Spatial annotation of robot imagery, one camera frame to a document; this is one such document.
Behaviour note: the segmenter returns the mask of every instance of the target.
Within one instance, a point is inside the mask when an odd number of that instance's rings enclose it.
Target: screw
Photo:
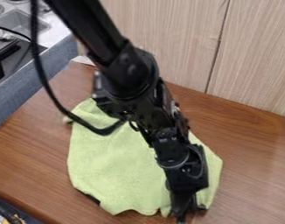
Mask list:
[[[136,73],[136,70],[137,70],[136,65],[132,64],[129,66],[127,73],[128,75],[134,75]]]
[[[119,58],[119,62],[121,65],[127,65],[129,63],[129,56],[127,53],[123,53]]]
[[[95,75],[95,76],[99,76],[99,75],[101,75],[101,72],[98,71],[98,70],[96,70],[96,71],[94,72],[94,75]]]

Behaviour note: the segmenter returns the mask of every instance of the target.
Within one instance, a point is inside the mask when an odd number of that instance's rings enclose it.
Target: cloth fold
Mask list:
[[[116,122],[90,98],[73,112],[97,128]],[[210,186],[197,193],[197,201],[209,208],[219,185],[222,160],[194,135],[190,134],[190,140],[205,149]],[[128,123],[109,136],[98,136],[73,123],[67,165],[73,186],[99,200],[113,215],[126,210],[152,215],[160,210],[166,217],[170,212],[170,194],[155,152]]]

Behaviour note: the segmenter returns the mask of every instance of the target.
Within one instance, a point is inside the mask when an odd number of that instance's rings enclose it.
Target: tabletop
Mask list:
[[[51,80],[72,109],[92,91],[92,66],[70,62]],[[285,118],[168,84],[191,131],[223,160],[216,198],[190,223],[285,223]],[[0,127],[0,198],[44,223],[174,223],[159,214],[116,216],[76,191],[66,158],[71,127],[39,90]]]

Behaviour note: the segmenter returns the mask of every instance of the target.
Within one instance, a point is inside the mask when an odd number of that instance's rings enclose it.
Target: green towel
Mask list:
[[[116,121],[98,109],[92,99],[73,112],[97,128]],[[209,208],[219,185],[222,160],[194,135],[190,134],[190,140],[205,149],[210,186],[197,193],[197,201]],[[110,136],[98,136],[74,123],[67,164],[73,186],[95,197],[113,215],[126,210],[152,215],[160,210],[165,217],[170,212],[170,194],[154,149],[128,123]]]

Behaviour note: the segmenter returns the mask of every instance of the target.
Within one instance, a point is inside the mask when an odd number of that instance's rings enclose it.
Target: black robotic arm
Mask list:
[[[92,96],[97,106],[109,116],[128,120],[156,151],[172,213],[182,223],[187,212],[197,209],[196,192],[208,187],[207,164],[202,146],[189,141],[188,121],[160,78],[155,59],[119,33],[98,0],[45,1],[99,68]]]

